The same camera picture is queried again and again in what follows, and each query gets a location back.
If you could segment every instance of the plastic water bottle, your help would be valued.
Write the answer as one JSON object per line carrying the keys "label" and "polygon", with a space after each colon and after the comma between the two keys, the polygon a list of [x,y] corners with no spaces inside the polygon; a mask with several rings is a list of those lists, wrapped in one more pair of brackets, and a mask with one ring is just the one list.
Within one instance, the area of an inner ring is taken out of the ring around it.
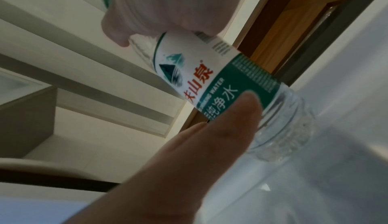
{"label": "plastic water bottle", "polygon": [[246,90],[260,97],[263,114],[247,153],[280,161],[305,145],[314,115],[305,101],[217,36],[174,30],[150,37],[133,35],[130,45],[155,72],[209,120]]}

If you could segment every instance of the bottle label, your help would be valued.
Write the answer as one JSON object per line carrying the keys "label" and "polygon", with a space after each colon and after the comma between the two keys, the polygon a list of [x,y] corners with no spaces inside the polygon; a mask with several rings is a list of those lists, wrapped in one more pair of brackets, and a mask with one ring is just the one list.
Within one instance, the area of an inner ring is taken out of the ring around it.
{"label": "bottle label", "polygon": [[258,94],[265,109],[280,82],[217,36],[170,31],[155,49],[156,73],[213,120],[246,90]]}

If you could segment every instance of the mountain logo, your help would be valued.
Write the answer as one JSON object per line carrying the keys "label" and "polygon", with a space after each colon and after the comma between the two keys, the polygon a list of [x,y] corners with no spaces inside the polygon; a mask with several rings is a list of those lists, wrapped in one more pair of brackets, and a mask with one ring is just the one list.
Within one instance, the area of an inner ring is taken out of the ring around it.
{"label": "mountain logo", "polygon": [[183,65],[185,63],[185,57],[181,53],[171,54],[171,55],[166,57],[166,60],[168,62],[171,62],[171,63],[179,66],[179,67],[183,67]]}
{"label": "mountain logo", "polygon": [[176,65],[163,64],[159,65],[164,73],[164,77],[173,85],[182,86],[182,74]]}

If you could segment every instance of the clear plastic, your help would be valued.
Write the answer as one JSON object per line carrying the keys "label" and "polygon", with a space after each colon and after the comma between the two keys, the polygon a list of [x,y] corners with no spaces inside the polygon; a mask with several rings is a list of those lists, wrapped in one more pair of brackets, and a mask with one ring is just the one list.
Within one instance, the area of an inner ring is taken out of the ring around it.
{"label": "clear plastic", "polygon": [[[134,35],[130,44],[153,69],[153,56],[160,36]],[[285,84],[263,112],[254,141],[247,153],[259,160],[281,161],[302,148],[314,132],[314,115],[305,101]]]}

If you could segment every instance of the barcode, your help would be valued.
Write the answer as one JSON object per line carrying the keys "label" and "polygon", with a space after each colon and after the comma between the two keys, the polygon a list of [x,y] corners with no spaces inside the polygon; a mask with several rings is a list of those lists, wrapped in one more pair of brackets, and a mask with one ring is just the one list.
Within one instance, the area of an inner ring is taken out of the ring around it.
{"label": "barcode", "polygon": [[209,43],[216,38],[216,36],[208,36],[203,32],[194,32],[194,34],[201,39],[204,43]]}

